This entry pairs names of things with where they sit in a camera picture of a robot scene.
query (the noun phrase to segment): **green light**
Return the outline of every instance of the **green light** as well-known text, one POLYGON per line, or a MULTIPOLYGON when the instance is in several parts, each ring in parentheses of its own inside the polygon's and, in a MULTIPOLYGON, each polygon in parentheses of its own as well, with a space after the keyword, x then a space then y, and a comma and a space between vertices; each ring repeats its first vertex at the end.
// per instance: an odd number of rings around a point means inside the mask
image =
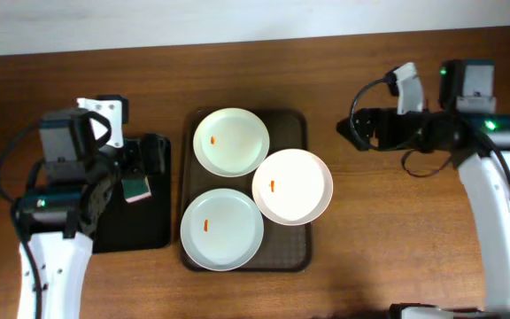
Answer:
POLYGON ((485 121, 485 127, 487 127, 489 130, 495 130, 497 125, 495 125, 493 121, 485 121))

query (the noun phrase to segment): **wooden table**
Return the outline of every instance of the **wooden table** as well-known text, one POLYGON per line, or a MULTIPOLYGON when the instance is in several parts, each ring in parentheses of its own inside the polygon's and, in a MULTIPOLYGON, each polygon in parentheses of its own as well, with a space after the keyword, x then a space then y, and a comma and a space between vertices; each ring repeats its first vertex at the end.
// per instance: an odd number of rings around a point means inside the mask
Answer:
MULTIPOLYGON (((0 57, 0 152, 45 111, 77 97, 130 99, 126 136, 158 132, 173 143, 173 213, 183 123, 207 106, 289 107, 308 121, 310 151, 334 176, 334 197, 314 223, 314 256, 299 274, 195 274, 166 249, 92 257, 81 318, 325 317, 391 303, 481 306, 483 267, 474 219, 458 174, 448 168, 414 179, 402 152, 357 152, 336 133, 350 102, 394 66, 416 63, 430 109, 437 110, 438 69, 449 58, 496 62, 498 111, 510 113, 510 27, 338 36, 258 43, 84 51, 0 57)), ((376 88, 365 107, 392 107, 376 88)), ((18 196, 38 137, 9 158, 5 187, 18 196)), ((445 154, 411 165, 436 167, 445 154)), ((19 304, 18 241, 0 199, 0 318, 19 304)))

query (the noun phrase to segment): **brown table surface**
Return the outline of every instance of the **brown table surface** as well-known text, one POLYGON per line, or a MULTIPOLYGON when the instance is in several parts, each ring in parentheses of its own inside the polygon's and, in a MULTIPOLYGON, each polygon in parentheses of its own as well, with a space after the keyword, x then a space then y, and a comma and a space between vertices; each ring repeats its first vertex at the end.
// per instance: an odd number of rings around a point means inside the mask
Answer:
MULTIPOLYGON (((414 179, 400 168, 402 152, 357 152, 336 133, 362 86, 409 61, 437 110, 438 70, 449 58, 495 60, 498 112, 510 113, 510 27, 0 57, 0 152, 45 111, 74 107, 77 97, 123 94, 131 103, 126 136, 157 132, 173 143, 176 216, 187 114, 208 105, 288 107, 307 119, 310 151, 329 166, 335 188, 313 225, 305 272, 196 274, 181 265, 177 242, 101 254, 88 266, 81 318, 308 318, 400 302, 481 306, 480 249, 457 172, 414 179)), ((396 103, 381 87, 360 105, 396 103)), ((40 156, 32 135, 9 158, 4 185, 12 194, 40 156)), ((436 167, 444 158, 411 165, 436 167)), ((18 240, 0 199, 0 318, 16 315, 19 280, 18 240)))

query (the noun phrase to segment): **white wall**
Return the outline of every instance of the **white wall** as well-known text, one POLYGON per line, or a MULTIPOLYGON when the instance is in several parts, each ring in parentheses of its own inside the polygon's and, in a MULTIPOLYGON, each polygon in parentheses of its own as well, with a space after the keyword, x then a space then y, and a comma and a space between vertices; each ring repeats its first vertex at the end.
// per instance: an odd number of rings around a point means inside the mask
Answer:
POLYGON ((0 0, 0 55, 510 25, 510 0, 0 0))

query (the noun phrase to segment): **white plate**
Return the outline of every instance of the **white plate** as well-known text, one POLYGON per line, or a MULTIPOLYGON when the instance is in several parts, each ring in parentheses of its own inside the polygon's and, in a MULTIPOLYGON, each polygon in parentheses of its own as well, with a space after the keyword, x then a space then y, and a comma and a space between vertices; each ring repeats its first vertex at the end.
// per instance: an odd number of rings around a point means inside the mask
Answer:
POLYGON ((257 168, 251 185, 257 207, 273 222, 295 226, 318 218, 332 199, 334 181, 316 155, 284 150, 257 168))
POLYGON ((194 153, 213 174, 238 177, 249 174, 269 152, 269 133, 257 115, 227 108, 208 115, 194 133, 194 153))
POLYGON ((210 270, 243 266, 255 255, 261 240, 263 216, 239 191, 205 192, 190 203, 182 217, 184 250, 196 264, 210 270))

